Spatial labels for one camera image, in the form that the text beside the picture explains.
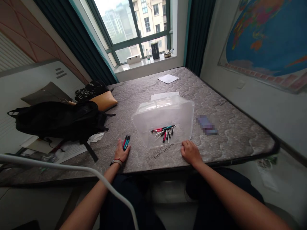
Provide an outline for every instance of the person's hand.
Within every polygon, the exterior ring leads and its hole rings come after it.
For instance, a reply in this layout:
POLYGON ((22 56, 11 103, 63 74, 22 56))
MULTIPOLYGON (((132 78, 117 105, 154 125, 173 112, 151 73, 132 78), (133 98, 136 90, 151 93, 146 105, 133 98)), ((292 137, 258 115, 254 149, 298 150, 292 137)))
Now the person's hand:
POLYGON ((127 159, 127 156, 129 154, 129 151, 130 151, 130 148, 131 148, 131 145, 128 145, 127 149, 124 151, 122 149, 122 141, 121 139, 119 138, 118 139, 118 142, 117 142, 117 147, 116 147, 116 150, 115 150, 115 156, 114 156, 114 159, 120 159, 121 162, 125 162, 125 160, 127 159))
POLYGON ((183 159, 190 165, 194 166, 199 162, 202 163, 202 158, 199 150, 192 141, 183 141, 180 151, 183 159))

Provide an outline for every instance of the map poster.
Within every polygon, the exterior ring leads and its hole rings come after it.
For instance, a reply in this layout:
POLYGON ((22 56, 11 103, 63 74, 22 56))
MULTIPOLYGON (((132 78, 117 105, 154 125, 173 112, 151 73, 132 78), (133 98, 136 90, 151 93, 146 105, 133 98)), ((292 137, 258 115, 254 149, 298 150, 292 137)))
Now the map poster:
POLYGON ((241 0, 218 65, 297 93, 307 84, 306 22, 306 0, 241 0))

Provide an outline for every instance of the brown cushion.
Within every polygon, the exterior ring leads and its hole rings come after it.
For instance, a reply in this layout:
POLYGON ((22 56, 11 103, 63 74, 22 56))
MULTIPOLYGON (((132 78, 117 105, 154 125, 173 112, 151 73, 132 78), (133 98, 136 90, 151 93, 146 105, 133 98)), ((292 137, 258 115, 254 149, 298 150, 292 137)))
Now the brown cushion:
POLYGON ((53 82, 49 82, 44 88, 39 91, 32 93, 26 97, 22 97, 21 100, 28 103, 29 105, 36 105, 41 102, 56 101, 61 102, 59 98, 64 98, 67 101, 72 99, 64 93, 59 87, 57 87, 53 82))
POLYGON ((99 96, 92 98, 90 101, 93 101, 98 105, 99 111, 107 111, 118 103, 113 97, 111 91, 100 94, 99 96))

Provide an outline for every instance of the wall outlet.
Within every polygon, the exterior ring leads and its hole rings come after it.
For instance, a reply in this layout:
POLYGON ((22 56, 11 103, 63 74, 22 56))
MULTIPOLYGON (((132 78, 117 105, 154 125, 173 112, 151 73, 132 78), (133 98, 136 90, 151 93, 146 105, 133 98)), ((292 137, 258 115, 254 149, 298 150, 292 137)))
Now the wall outlet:
POLYGON ((237 84, 237 88, 238 89, 242 89, 245 86, 245 82, 244 81, 239 81, 237 84))

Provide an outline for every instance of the curtain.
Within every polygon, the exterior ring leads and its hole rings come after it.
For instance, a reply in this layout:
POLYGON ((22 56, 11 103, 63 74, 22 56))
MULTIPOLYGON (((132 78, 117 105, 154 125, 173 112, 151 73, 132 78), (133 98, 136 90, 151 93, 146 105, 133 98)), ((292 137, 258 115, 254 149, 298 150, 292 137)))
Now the curtain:
POLYGON ((184 66, 201 73, 215 0, 189 0, 184 66))
POLYGON ((104 61, 69 1, 34 2, 93 80, 101 80, 106 85, 118 83, 113 70, 104 61))

